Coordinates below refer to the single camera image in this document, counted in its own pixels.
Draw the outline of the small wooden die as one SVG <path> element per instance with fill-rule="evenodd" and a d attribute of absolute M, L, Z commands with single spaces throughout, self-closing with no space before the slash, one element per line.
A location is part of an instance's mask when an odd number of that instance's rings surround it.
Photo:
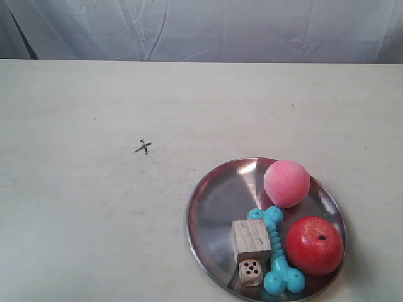
<path fill-rule="evenodd" d="M 254 287 L 262 283 L 263 269 L 256 259 L 244 259 L 238 264 L 239 279 L 243 286 Z"/>

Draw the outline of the pink peach ball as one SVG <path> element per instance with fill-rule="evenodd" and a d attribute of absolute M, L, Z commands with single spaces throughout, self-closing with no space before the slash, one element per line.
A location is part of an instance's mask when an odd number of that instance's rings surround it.
<path fill-rule="evenodd" d="M 308 195 L 310 175 L 298 162 L 278 160 L 264 173 L 263 185 L 275 206 L 290 208 Z"/>

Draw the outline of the red toy apple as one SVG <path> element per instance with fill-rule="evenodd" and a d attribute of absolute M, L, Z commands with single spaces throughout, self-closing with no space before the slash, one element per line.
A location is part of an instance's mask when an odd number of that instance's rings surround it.
<path fill-rule="evenodd" d="M 290 262 L 311 276 L 335 271 L 344 257 L 344 243 L 336 227 L 327 220 L 308 216 L 296 221 L 286 238 Z"/>

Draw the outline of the wooden cube block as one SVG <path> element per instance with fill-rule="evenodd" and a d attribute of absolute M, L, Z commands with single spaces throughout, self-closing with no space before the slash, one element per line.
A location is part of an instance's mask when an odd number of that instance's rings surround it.
<path fill-rule="evenodd" d="M 231 226 L 231 244 L 236 264 L 246 259 L 267 262 L 271 244 L 264 220 L 235 220 Z"/>

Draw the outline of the turquoise rubber bone toy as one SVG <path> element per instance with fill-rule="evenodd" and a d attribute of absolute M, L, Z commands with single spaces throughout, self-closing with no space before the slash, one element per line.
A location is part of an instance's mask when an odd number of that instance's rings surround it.
<path fill-rule="evenodd" d="M 266 273 L 263 280 L 266 292 L 273 296 L 278 296 L 285 290 L 301 293 L 306 285 L 305 276 L 300 270 L 289 265 L 277 230 L 278 224 L 284 220 L 282 210 L 276 206 L 271 206 L 264 211 L 254 208 L 249 211 L 247 218 L 263 220 L 268 232 L 271 245 L 271 270 Z"/>

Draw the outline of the white backdrop curtain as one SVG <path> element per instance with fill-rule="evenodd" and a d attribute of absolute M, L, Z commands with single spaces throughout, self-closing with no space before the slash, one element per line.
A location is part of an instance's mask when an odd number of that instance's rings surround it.
<path fill-rule="evenodd" d="M 2 1 L 4 59 L 401 63 L 401 1 Z"/>

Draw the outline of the round silver metal plate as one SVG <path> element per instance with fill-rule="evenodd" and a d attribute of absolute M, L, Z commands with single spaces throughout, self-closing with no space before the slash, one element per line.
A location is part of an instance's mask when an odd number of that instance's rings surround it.
<path fill-rule="evenodd" d="M 186 229 L 197 262 L 224 291 L 244 301 L 308 301 L 325 291 L 341 268 L 325 276 L 307 275 L 298 294 L 285 291 L 269 295 L 262 285 L 247 288 L 239 282 L 230 229 L 253 208 L 265 210 L 272 202 L 264 191 L 263 177 L 274 159 L 251 157 L 226 162 L 210 171 L 196 186 L 186 210 Z"/>

